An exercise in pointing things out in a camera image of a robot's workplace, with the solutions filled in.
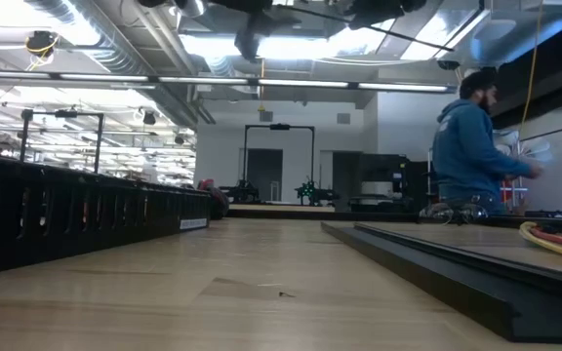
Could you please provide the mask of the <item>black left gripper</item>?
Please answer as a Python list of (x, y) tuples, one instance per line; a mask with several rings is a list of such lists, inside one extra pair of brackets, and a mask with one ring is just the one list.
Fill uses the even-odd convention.
[(234, 46), (243, 59), (255, 61), (258, 57), (261, 40), (264, 37), (269, 37), (280, 28), (291, 27), (299, 23), (301, 21), (294, 17), (272, 17), (265, 12), (249, 14), (246, 25), (236, 32)]

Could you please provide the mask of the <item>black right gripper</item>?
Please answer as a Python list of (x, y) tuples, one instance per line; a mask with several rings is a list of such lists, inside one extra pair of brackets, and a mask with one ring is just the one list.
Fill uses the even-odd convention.
[(343, 12), (351, 17), (349, 27), (358, 29), (375, 23), (395, 20), (425, 6), (427, 0), (353, 0)]

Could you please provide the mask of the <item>black slotted cable raceway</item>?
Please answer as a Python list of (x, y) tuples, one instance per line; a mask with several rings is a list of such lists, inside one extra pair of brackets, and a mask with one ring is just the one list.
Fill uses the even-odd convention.
[(0, 271), (208, 226), (207, 192), (0, 158)]

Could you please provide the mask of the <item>black raceway lid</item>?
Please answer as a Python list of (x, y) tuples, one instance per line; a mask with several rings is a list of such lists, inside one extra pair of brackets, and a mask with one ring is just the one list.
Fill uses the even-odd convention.
[(562, 272), (356, 223), (324, 232), (512, 342), (562, 344)]

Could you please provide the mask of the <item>long ceiling light bar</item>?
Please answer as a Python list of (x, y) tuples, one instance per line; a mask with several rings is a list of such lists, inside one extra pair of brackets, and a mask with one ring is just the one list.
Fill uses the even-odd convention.
[(400, 92), (422, 94), (451, 94), (456, 87), (451, 85), (408, 84), (408, 83), (374, 83), (344, 82), (332, 80), (299, 80), (276, 78), (223, 78), (194, 76), (158, 76), (158, 75), (117, 75), (89, 73), (34, 72), (17, 70), (0, 70), (3, 80), (37, 80), (37, 81), (79, 81), (93, 83), (132, 83), (143, 85), (185, 84), (209, 86), (248, 86), (248, 87), (282, 87), (309, 89), (336, 89), (353, 91)]

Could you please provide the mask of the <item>black equipment cabinet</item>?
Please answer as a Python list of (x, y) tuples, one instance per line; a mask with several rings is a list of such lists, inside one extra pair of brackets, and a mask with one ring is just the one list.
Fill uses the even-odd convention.
[(331, 188), (338, 212), (416, 214), (428, 203), (425, 161), (398, 154), (335, 151)]

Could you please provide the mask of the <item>green-lit robot device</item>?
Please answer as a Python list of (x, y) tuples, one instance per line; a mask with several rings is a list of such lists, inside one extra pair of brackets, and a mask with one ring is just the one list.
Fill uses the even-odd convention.
[(297, 197), (302, 206), (333, 207), (340, 194), (333, 189), (318, 188), (313, 180), (308, 180), (296, 188)]

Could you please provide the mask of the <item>person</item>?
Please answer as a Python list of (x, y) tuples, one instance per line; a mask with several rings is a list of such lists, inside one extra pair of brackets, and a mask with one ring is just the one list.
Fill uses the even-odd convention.
[(439, 200), (474, 204), (489, 214), (504, 210), (501, 183), (514, 177), (536, 178), (542, 167), (500, 152), (494, 143), (490, 108), (497, 102), (495, 74), (481, 70), (466, 76), (460, 97), (437, 117), (432, 165)]

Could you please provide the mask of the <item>white floor lamp shades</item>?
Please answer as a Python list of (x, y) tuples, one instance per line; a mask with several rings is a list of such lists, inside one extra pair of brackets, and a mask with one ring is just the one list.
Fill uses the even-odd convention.
[(493, 132), (493, 140), (497, 150), (511, 158), (523, 158), (540, 164), (552, 160), (550, 143), (542, 137), (521, 140), (518, 131), (501, 130)]

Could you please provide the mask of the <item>tall black gantry frame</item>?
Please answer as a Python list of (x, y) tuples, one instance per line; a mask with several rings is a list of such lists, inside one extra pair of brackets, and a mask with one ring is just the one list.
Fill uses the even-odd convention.
[(240, 184), (249, 185), (258, 191), (254, 201), (265, 203), (282, 199), (283, 150), (248, 148), (248, 132), (251, 129), (267, 129), (270, 131), (309, 130), (311, 132), (310, 174), (307, 183), (313, 185), (315, 128), (309, 126), (292, 126), (288, 124), (246, 125), (243, 148), (243, 175)]

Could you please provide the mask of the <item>wide black gantry frame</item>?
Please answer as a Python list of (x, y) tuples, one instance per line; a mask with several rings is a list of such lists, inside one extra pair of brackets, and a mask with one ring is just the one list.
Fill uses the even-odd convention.
[(95, 135), (97, 136), (96, 141), (96, 151), (95, 151), (95, 163), (94, 163), (94, 173), (97, 174), (100, 169), (100, 148), (101, 140), (104, 128), (104, 114), (99, 112), (79, 112), (77, 110), (64, 110), (59, 109), (53, 112), (35, 112), (33, 109), (24, 109), (21, 112), (21, 119), (23, 121), (21, 129), (21, 142), (20, 142), (20, 157), (19, 160), (23, 163), (25, 161), (25, 153), (27, 147), (27, 139), (29, 133), (29, 123), (33, 120), (35, 115), (45, 115), (53, 116), (55, 118), (77, 118), (79, 116), (95, 116), (97, 121), (97, 129), (95, 130)]

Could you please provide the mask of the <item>black aluminium table frame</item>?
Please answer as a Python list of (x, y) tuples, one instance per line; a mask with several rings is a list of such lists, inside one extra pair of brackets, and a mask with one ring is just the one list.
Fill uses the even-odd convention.
[[(305, 220), (332, 220), (332, 221), (376, 221), (376, 222), (409, 222), (419, 223), (417, 214), (380, 214), (380, 213), (327, 213), (303, 211), (276, 211), (276, 210), (243, 210), (230, 209), (227, 217), (263, 218), (263, 219), (305, 219)], [(473, 224), (519, 228), (525, 221), (532, 221), (537, 225), (549, 226), (562, 233), (562, 218), (535, 218), (521, 216), (490, 216), (473, 221)]]

